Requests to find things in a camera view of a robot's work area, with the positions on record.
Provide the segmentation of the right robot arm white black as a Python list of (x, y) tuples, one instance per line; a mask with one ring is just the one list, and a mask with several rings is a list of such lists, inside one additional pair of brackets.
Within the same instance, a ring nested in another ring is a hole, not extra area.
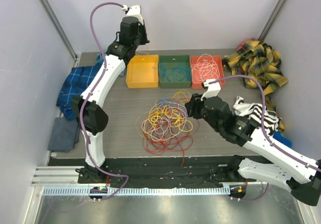
[(185, 104), (189, 117), (203, 119), (227, 142), (256, 152), (270, 161), (258, 163), (236, 156), (226, 169), (232, 181), (254, 179), (283, 188), (300, 202), (317, 206), (320, 198), (320, 161), (302, 155), (267, 135), (258, 123), (231, 112), (218, 96), (193, 94)]

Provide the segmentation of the yellow plastic bin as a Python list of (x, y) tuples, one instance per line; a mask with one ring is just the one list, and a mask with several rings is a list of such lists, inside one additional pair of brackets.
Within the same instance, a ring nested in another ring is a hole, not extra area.
[(126, 72), (128, 88), (157, 88), (158, 87), (158, 55), (134, 56)]

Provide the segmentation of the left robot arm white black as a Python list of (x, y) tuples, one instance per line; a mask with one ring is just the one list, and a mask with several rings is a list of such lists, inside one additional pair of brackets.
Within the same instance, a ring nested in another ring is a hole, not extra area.
[(107, 176), (107, 171), (102, 168), (105, 163), (103, 131), (108, 123), (108, 115), (102, 108), (105, 98), (118, 75), (135, 56), (138, 46), (148, 42), (143, 18), (138, 15), (124, 17), (115, 41), (107, 48), (98, 73), (86, 90), (71, 101), (85, 139), (84, 168), (95, 183), (102, 183)]

